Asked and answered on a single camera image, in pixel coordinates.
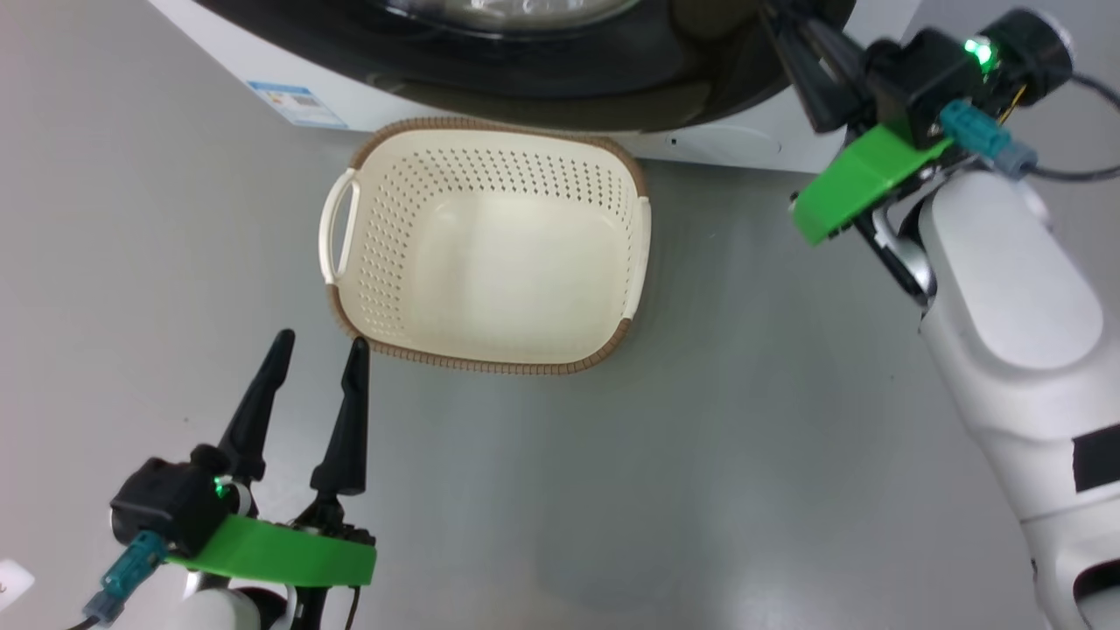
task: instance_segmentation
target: white washing machine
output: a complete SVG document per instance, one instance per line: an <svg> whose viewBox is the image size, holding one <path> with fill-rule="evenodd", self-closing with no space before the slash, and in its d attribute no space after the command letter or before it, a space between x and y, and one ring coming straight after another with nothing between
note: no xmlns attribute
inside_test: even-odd
<svg viewBox="0 0 1120 630"><path fill-rule="evenodd" d="M451 111L609 133L643 158L819 173L755 0L150 0L293 124ZM860 44L921 0L813 2Z"/></svg>

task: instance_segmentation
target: washing machine door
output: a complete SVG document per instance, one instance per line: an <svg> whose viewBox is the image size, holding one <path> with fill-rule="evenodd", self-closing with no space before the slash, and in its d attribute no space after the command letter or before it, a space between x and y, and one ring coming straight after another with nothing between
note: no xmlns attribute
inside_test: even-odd
<svg viewBox="0 0 1120 630"><path fill-rule="evenodd" d="M788 82L757 0L196 0L328 70L513 124L657 131ZM843 26L856 0L813 0Z"/></svg>

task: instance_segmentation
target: basket rim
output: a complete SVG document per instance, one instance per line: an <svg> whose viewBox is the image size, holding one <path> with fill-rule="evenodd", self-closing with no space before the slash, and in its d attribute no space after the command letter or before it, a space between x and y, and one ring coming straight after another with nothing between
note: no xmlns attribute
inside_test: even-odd
<svg viewBox="0 0 1120 630"><path fill-rule="evenodd" d="M532 129L519 129L515 127L506 127L502 124L495 124L491 122L484 122L478 120L473 120L468 118L418 118L402 120L395 122L388 127L377 130L373 137L370 138L351 159L348 168L354 170L361 170L365 166L366 160L373 155L373 151L377 149L381 145L388 141L394 136L411 131L446 131L446 130L464 130L464 131L497 131L507 133L520 133L525 136L539 136L543 138L550 138L554 140L566 140L570 142L580 142L584 145L590 145L592 147L604 149L613 154L629 172L631 177L634 180L634 188L638 197L647 197L645 175L642 172L641 165L634 159L626 149L620 145L610 140L608 138L601 137L584 137L584 136L567 136L550 133L547 131L532 130ZM430 352L424 352L421 350L412 350L408 348L402 348L399 345L393 345L390 343L384 343L382 341L370 337L364 334L354 323L351 321L346 311L343 308L342 295L338 290L338 286L334 284L327 284L327 302L330 306L330 312L335 317L335 322L338 326L346 333L351 339L363 337L370 342L370 346L375 352L381 354L388 354L390 356L395 356L399 359L405 359L409 361L414 361L418 363L427 363L429 365L438 365L440 368L454 368L458 370L468 370L475 372L489 372L497 374L552 374L552 376L563 376L573 374L576 372L581 372L589 368L592 368L601 363L607 356L609 356L622 343L623 339L629 332L631 324L633 319L631 317L623 317L618 322L618 326L615 328L614 334L610 339L595 353L579 360L569 363L508 363L501 361L479 361L474 359L463 359L457 356L445 356L441 354L433 354Z"/></svg>
<svg viewBox="0 0 1120 630"><path fill-rule="evenodd" d="M400 136L401 133L407 133L409 131L497 131L505 133L519 133L522 136L538 136L541 138L550 138L552 140L567 140L569 142L579 142L582 145L590 145L592 147L604 149L613 154L626 170L629 172L631 177L634 179L634 188L637 191L637 196L647 197L648 193L646 191L645 174L642 172L642 166L634 159L634 156L626 152L626 149L622 145L615 142L609 138L604 138L599 136L577 136L577 135L562 135L562 133L551 133L548 131L541 131L536 129L520 129L516 127L507 127L503 124L496 124L493 122L484 122L480 120L473 120L469 118L413 118L409 120L402 120L400 122L394 122L388 127L379 129L374 135L362 145L362 147L354 154L351 158L349 168L354 170L361 170L365 166L365 160L373 155L373 151L377 147L385 143L393 136Z"/></svg>

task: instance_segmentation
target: green bracket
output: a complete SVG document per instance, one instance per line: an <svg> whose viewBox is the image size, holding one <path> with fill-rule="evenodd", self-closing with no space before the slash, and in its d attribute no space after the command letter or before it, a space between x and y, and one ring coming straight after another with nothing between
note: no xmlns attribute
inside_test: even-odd
<svg viewBox="0 0 1120 630"><path fill-rule="evenodd" d="M952 143L943 140L920 151L879 124L849 145L801 192L793 206L793 222L815 245L847 228Z"/></svg>
<svg viewBox="0 0 1120 630"><path fill-rule="evenodd" d="M228 516L198 556L167 562L190 571L292 586L365 586L377 550L368 545Z"/></svg>

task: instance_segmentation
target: laundry basket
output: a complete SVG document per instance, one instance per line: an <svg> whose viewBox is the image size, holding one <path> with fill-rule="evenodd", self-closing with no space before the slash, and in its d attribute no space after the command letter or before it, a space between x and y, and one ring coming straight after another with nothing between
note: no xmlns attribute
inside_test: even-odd
<svg viewBox="0 0 1120 630"><path fill-rule="evenodd" d="M319 225L328 298L351 336L500 373L603 361L629 328L648 250L645 182L616 143L467 119L379 131Z"/></svg>

